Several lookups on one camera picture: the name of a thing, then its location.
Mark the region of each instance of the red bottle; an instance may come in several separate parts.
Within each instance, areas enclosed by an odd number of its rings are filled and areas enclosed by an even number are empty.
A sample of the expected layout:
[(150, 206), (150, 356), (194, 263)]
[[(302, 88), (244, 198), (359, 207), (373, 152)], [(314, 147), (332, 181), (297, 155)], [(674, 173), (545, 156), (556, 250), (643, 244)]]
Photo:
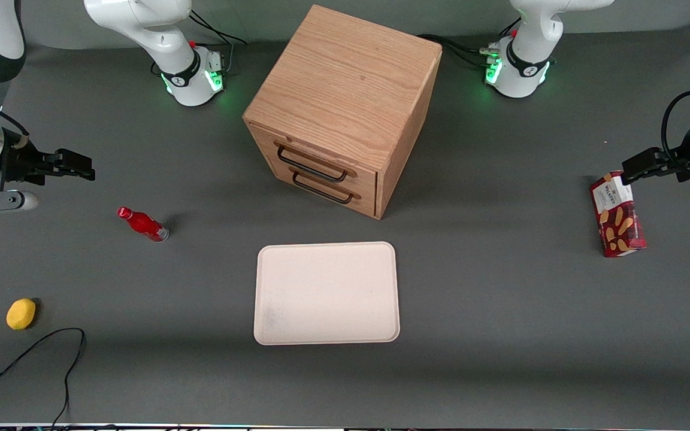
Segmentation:
[(135, 232), (142, 233), (151, 241), (162, 242), (170, 237), (170, 232), (161, 223), (148, 217), (146, 213), (138, 213), (127, 207), (121, 207), (117, 211), (119, 217), (126, 220)]

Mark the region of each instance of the wooden cabinet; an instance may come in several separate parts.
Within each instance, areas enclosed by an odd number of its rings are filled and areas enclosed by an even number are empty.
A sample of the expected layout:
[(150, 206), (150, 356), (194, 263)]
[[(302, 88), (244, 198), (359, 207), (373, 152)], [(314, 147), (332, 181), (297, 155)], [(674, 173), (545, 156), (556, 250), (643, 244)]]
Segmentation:
[(244, 122), (279, 180), (381, 218), (440, 59), (436, 43), (315, 5)]

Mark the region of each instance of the drawer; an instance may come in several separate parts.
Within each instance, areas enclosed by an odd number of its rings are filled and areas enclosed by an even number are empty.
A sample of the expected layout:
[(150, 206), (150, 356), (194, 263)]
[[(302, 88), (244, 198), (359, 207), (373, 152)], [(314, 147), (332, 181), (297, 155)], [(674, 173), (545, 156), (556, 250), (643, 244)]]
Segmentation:
[(278, 166), (277, 168), (279, 170), (276, 171), (276, 177), (279, 180), (314, 193), (324, 199), (335, 202), (335, 204), (340, 204), (366, 216), (374, 217), (375, 199), (373, 192), (368, 196), (364, 196), (356, 191), (345, 189), (337, 183), (321, 180), (315, 177), (315, 175), (301, 172), (291, 166)]
[(375, 172), (339, 160), (331, 160), (295, 142), (289, 136), (280, 136), (254, 123), (247, 123), (247, 125), (274, 174), (279, 174), (279, 171), (286, 172), (287, 167), (293, 167), (306, 177), (333, 183), (343, 189), (357, 192), (361, 196), (375, 195)]

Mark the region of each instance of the drawer handle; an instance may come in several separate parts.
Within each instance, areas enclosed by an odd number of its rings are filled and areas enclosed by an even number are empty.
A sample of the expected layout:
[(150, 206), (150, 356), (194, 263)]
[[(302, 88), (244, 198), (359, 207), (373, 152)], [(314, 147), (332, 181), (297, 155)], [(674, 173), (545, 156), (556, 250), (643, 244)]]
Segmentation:
[(296, 161), (294, 161), (294, 160), (292, 160), (292, 159), (288, 159), (287, 157), (284, 157), (284, 155), (282, 155), (282, 153), (284, 153), (284, 146), (283, 146), (283, 145), (279, 145), (279, 152), (276, 153), (276, 155), (279, 156), (279, 159), (280, 159), (282, 162), (288, 163), (288, 164), (290, 164), (291, 166), (294, 166), (294, 167), (298, 168), (299, 170), (308, 172), (309, 174), (313, 174), (313, 175), (315, 175), (316, 177), (321, 177), (321, 178), (323, 178), (324, 180), (329, 180), (329, 181), (331, 181), (332, 183), (342, 183), (342, 181), (345, 180), (345, 177), (347, 177), (347, 170), (346, 170), (346, 171), (343, 171), (343, 174), (340, 175), (339, 178), (338, 178), (338, 177), (332, 177), (331, 175), (326, 175), (326, 174), (324, 174), (323, 172), (317, 171), (317, 170), (315, 170), (315, 169), (313, 169), (313, 168), (309, 168), (309, 167), (305, 166), (305, 165), (302, 164), (302, 163), (298, 163), (298, 162), (296, 162)]
[(303, 189), (306, 189), (309, 192), (313, 192), (317, 194), (318, 196), (321, 196), (323, 198), (327, 198), (331, 201), (337, 202), (338, 204), (342, 205), (347, 205), (350, 204), (350, 201), (353, 200), (353, 193), (348, 194), (347, 199), (340, 199), (336, 196), (331, 196), (329, 193), (324, 193), (323, 191), (320, 191), (319, 189), (315, 189), (314, 187), (311, 187), (307, 184), (300, 183), (298, 180), (296, 180), (296, 177), (299, 175), (299, 172), (296, 172), (292, 174), (292, 182), (295, 183), (295, 185), (302, 187)]

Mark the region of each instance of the gray tabletop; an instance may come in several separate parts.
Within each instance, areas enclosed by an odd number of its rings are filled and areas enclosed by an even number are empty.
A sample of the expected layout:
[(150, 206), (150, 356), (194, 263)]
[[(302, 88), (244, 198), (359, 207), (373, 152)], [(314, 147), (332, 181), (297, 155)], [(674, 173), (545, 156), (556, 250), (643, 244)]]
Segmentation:
[[(73, 422), (690, 429), (690, 183), (635, 183), (649, 248), (622, 259), (602, 256), (587, 189), (659, 144), (690, 90), (690, 28), (567, 35), (525, 100), (447, 54), (382, 221), (271, 175), (241, 114), (282, 47), (236, 49), (225, 93), (198, 108), (142, 49), (31, 54), (6, 110), (40, 150), (91, 156), (98, 180), (48, 179), (37, 210), (0, 215), (0, 369), (79, 326)], [(671, 138), (689, 127), (687, 100)], [(131, 232), (120, 205), (172, 238)], [(399, 338), (257, 344), (258, 251), (350, 241), (394, 244)], [(22, 297), (44, 310), (16, 333)], [(0, 380), (0, 422), (52, 421), (77, 341)]]

